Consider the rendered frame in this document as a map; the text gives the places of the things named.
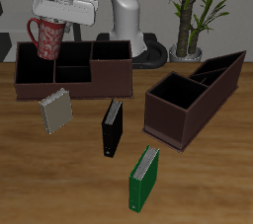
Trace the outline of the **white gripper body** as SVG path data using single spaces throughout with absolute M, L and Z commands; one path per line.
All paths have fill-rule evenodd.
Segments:
M 38 16 L 93 26 L 98 0 L 74 0 L 71 4 L 55 0 L 34 0 L 33 13 Z

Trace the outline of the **red patterned mug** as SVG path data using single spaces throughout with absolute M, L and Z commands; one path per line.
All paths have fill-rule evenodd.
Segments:
M 31 22 L 38 25 L 39 35 L 35 38 L 31 31 Z M 46 60 L 58 58 L 66 23 L 50 21 L 46 18 L 31 18 L 27 22 L 28 34 L 38 50 L 38 57 Z

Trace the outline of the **dark brown desk caddy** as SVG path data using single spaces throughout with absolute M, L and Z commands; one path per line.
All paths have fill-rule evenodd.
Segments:
M 182 153 L 237 90 L 245 55 L 208 59 L 188 77 L 170 72 L 145 93 L 142 132 Z
M 45 60 L 31 42 L 17 44 L 14 86 L 19 101 L 42 100 L 63 88 L 72 99 L 131 98 L 128 41 L 65 41 L 59 57 Z

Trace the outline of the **grey book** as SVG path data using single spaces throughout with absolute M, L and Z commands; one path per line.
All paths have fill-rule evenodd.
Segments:
M 69 92 L 64 88 L 40 101 L 40 109 L 44 129 L 49 134 L 73 119 Z

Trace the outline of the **pot plant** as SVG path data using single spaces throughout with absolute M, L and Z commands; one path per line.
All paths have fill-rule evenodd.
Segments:
M 179 18 L 177 42 L 169 49 L 170 62 L 200 62 L 202 50 L 198 48 L 201 32 L 211 31 L 210 23 L 215 19 L 227 16 L 222 12 L 226 0 L 212 7 L 213 0 L 169 0 L 173 3 Z

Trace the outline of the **black book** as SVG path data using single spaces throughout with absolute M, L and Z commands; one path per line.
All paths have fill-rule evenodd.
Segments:
M 102 121 L 104 155 L 113 158 L 123 134 L 123 103 L 112 100 Z

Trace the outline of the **green book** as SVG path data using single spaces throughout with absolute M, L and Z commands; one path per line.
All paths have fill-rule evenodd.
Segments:
M 146 146 L 129 175 L 128 207 L 140 212 L 157 179 L 159 150 Z

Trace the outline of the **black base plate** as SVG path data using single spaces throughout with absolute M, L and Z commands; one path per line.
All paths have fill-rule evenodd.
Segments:
M 127 41 L 109 41 L 109 34 L 102 33 L 94 42 L 93 58 L 99 60 L 132 59 L 133 69 L 155 69 L 163 66 L 167 62 L 167 49 L 157 41 L 156 35 L 144 33 L 144 42 L 147 50 L 131 58 Z

